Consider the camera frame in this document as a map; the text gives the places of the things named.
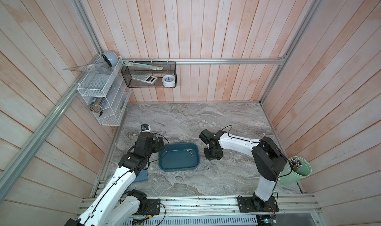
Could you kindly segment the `teal plastic storage tray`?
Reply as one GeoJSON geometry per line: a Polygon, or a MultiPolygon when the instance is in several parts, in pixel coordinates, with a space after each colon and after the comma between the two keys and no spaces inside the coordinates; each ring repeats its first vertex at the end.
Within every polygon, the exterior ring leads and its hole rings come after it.
{"type": "Polygon", "coordinates": [[[199,150],[194,143],[165,145],[159,153],[159,167],[165,172],[194,170],[199,166],[199,150]]]}

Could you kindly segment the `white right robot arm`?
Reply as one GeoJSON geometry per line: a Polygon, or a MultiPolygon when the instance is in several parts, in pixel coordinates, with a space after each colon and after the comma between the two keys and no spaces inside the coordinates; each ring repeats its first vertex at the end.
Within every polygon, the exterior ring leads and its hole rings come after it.
{"type": "Polygon", "coordinates": [[[271,138],[249,139],[231,135],[223,130],[211,133],[207,129],[200,133],[199,138],[207,145],[204,148],[204,155],[208,160],[220,160],[226,149],[243,153],[254,159],[260,180],[252,197],[237,197],[241,213],[275,214],[279,211],[273,191],[281,172],[288,164],[288,158],[271,138]]]}

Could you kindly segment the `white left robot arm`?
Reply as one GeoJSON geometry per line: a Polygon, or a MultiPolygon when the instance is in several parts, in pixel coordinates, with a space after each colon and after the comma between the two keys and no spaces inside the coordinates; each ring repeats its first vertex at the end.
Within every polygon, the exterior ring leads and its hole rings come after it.
{"type": "Polygon", "coordinates": [[[120,226],[134,214],[142,214],[147,219],[159,213],[159,200],[150,203],[145,193],[127,189],[149,166],[151,155],[165,149],[165,140],[159,134],[142,131],[135,145],[121,158],[115,173],[96,200],[78,219],[69,219],[65,225],[120,226]]]}

